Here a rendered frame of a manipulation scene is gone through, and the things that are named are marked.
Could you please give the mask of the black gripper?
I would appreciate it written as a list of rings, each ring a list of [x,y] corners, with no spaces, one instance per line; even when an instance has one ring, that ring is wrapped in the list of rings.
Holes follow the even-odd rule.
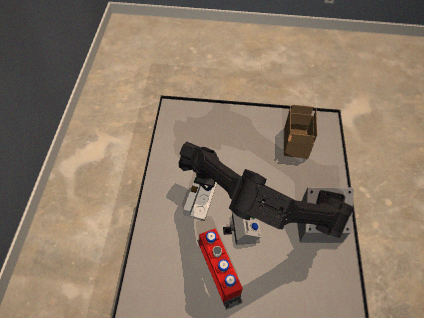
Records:
[[[215,181],[211,177],[209,177],[207,174],[206,174],[206,179],[197,177],[196,183],[201,185],[204,188],[204,190],[209,190],[215,186]],[[206,188],[205,185],[207,185],[208,187]]]

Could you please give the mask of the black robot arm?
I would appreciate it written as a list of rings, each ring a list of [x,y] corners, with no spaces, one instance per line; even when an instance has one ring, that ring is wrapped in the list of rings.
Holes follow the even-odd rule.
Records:
[[[229,209],[245,220],[252,216],[277,229],[288,223],[317,224],[318,231],[340,238],[354,208],[344,202],[343,194],[324,190],[316,204],[294,200],[266,186],[267,179],[258,173],[245,169],[241,177],[207,147],[185,142],[179,154],[179,168],[193,170],[198,178],[211,177],[229,194]]]

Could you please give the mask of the small open brown cardboard box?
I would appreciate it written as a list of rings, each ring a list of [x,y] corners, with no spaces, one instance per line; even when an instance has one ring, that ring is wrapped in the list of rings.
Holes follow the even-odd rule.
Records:
[[[317,137],[317,112],[311,115],[313,108],[292,105],[291,109],[290,106],[284,127],[284,156],[309,158]]]

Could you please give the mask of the grey key housing with blue and green keys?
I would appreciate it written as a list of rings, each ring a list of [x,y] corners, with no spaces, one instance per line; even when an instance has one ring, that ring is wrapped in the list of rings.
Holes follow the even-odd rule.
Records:
[[[233,224],[230,227],[223,227],[223,232],[226,235],[234,231],[236,245],[260,243],[261,231],[258,219],[251,217],[250,220],[245,220],[232,212],[232,220]]]

